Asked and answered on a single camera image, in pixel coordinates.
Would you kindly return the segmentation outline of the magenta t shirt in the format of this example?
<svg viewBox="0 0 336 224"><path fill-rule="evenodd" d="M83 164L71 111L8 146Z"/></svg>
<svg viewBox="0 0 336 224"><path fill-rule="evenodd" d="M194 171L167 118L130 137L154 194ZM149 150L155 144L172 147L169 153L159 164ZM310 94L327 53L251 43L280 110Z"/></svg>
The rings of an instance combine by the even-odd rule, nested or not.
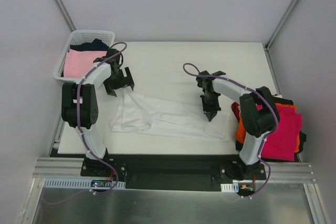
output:
<svg viewBox="0 0 336 224"><path fill-rule="evenodd" d="M300 136L302 128L302 116L297 112L296 106L291 104L276 103L276 109L280 121L275 133L266 137L260 156L263 160L275 159L280 161L295 161L295 155L299 153L300 143L304 138ZM252 164L257 159L257 152L261 138L255 138L247 133L247 127L243 126L243 113L237 103L232 104L232 111L238 120L238 129L235 135L236 149L240 151L240 157L247 164Z"/></svg>

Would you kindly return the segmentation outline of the white t shirt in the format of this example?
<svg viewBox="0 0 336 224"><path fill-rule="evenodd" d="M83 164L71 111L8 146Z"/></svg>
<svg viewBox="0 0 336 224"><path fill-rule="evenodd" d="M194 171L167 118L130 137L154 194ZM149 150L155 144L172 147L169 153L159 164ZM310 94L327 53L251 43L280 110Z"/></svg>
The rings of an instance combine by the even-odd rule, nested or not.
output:
<svg viewBox="0 0 336 224"><path fill-rule="evenodd" d="M116 133L228 142L229 123L227 113L209 121L201 106L154 98L126 88L110 128Z"/></svg>

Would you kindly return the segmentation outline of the red t shirt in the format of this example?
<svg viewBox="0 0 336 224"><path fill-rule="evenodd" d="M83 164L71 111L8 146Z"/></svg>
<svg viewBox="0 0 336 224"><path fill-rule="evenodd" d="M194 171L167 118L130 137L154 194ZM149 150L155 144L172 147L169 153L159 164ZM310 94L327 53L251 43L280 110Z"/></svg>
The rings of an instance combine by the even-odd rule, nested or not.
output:
<svg viewBox="0 0 336 224"><path fill-rule="evenodd" d="M237 119L237 121L240 122L240 108L239 108L239 104L237 102L232 103L231 110L232 110L235 118Z"/></svg>

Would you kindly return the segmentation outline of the black t shirt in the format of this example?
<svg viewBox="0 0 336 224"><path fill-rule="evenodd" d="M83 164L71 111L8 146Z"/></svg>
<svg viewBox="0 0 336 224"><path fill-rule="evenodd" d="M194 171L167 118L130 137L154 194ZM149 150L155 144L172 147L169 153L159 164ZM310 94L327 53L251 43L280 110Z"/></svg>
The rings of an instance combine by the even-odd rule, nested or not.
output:
<svg viewBox="0 0 336 224"><path fill-rule="evenodd" d="M280 121L277 131L267 137L261 151L261 158L263 160L294 162L296 155L303 151L304 143L307 140L307 135L301 130L302 115L297 112L297 107L292 100L274 96L274 103L280 116ZM235 134L236 149L243 151L249 146L248 141L251 138L243 126L240 108L240 122L238 122L238 129Z"/></svg>

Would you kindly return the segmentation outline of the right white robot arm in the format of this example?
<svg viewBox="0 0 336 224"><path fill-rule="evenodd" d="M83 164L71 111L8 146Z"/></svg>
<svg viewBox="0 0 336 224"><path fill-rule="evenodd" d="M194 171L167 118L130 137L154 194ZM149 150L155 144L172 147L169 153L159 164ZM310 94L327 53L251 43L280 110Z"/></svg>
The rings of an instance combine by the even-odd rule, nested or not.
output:
<svg viewBox="0 0 336 224"><path fill-rule="evenodd" d="M246 136L236 161L225 168L225 173L236 180L250 178L260 164L265 141L277 130L280 121L270 90L264 86L257 89L246 87L222 71L214 74L202 71L196 81L204 93L201 95L203 112L209 121L221 110L218 101L220 95L238 103Z"/></svg>

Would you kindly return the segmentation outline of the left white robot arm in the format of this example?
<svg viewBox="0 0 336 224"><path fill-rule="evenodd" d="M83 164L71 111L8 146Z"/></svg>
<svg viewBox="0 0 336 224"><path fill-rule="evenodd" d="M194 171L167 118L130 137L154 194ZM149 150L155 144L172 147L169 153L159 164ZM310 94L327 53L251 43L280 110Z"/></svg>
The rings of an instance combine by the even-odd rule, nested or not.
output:
<svg viewBox="0 0 336 224"><path fill-rule="evenodd" d="M61 117L78 133L86 149L86 158L96 160L92 168L99 176L110 173L111 163L96 126L99 116L96 90L104 86L107 95L116 97L119 89L134 89L130 69L121 70L123 61L122 50L109 48L105 56L93 61L79 81L66 82L62 86Z"/></svg>

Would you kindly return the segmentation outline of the white plastic laundry basket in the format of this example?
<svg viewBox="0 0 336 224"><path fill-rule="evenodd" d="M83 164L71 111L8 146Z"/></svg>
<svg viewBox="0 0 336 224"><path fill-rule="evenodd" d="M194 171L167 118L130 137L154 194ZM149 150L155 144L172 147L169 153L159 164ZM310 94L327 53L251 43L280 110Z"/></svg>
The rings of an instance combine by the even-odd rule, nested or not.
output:
<svg viewBox="0 0 336 224"><path fill-rule="evenodd" d="M61 80L65 82L76 82L79 80L78 78L68 78L62 76L64 72L64 65L66 62L66 56L68 51L70 50L70 46L81 45L83 43L93 42L95 39L99 39L104 44L110 47L111 45L113 45L115 37L115 33L108 30L82 29L71 32L55 66L53 73L54 78L56 80Z"/></svg>

